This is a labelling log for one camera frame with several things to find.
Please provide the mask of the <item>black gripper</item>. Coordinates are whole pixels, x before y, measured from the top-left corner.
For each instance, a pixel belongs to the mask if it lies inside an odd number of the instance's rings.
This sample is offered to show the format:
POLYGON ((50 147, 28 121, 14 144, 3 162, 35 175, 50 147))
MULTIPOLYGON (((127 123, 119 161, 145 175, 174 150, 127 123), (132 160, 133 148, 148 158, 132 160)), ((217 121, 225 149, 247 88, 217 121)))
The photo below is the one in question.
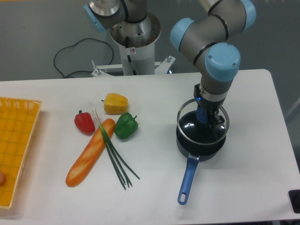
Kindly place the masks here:
POLYGON ((225 119, 218 114, 228 92, 212 94, 208 92, 201 83, 194 86, 194 98, 198 105, 196 117, 198 120, 210 120, 210 128, 213 131, 224 129, 225 119))

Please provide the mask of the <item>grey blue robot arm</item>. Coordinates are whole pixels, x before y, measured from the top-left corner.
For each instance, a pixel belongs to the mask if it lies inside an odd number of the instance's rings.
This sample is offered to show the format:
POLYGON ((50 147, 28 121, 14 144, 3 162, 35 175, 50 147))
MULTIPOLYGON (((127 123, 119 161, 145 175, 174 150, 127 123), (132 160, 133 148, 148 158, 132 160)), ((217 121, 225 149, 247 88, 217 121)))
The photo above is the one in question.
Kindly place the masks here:
MULTIPOLYGON (((227 39, 255 22, 256 9, 249 0, 203 0, 201 4, 207 18, 179 20, 170 41, 202 75, 194 88, 197 119, 216 128, 222 124, 218 111, 240 67, 240 53, 227 39)), ((119 45, 125 75, 154 73, 154 43, 161 27, 146 1, 92 0, 83 8, 95 29, 109 30, 119 45)))

